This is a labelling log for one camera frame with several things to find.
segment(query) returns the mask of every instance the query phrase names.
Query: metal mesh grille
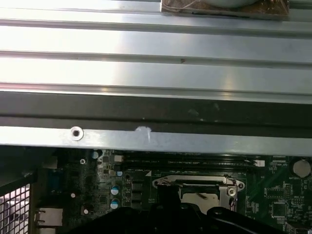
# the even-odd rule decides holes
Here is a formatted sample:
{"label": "metal mesh grille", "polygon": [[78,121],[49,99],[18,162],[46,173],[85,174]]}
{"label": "metal mesh grille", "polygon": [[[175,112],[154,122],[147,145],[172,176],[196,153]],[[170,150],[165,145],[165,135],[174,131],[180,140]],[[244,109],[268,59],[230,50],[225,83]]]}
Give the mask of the metal mesh grille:
{"label": "metal mesh grille", "polygon": [[30,185],[0,196],[0,234],[28,233]]}

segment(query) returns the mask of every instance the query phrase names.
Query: metal panel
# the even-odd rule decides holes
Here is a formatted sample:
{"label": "metal panel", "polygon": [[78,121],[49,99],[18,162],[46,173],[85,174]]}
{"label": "metal panel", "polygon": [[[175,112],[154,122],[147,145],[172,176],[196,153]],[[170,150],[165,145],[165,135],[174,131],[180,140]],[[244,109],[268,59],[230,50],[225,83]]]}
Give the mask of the metal panel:
{"label": "metal panel", "polygon": [[149,128],[136,131],[83,130],[76,141],[70,129],[0,127],[1,144],[61,146],[157,152],[255,154],[311,156],[312,139],[259,136],[226,136],[154,133]]}
{"label": "metal panel", "polygon": [[277,22],[165,15],[157,2],[3,2],[0,89],[311,104],[312,14],[293,3]]}

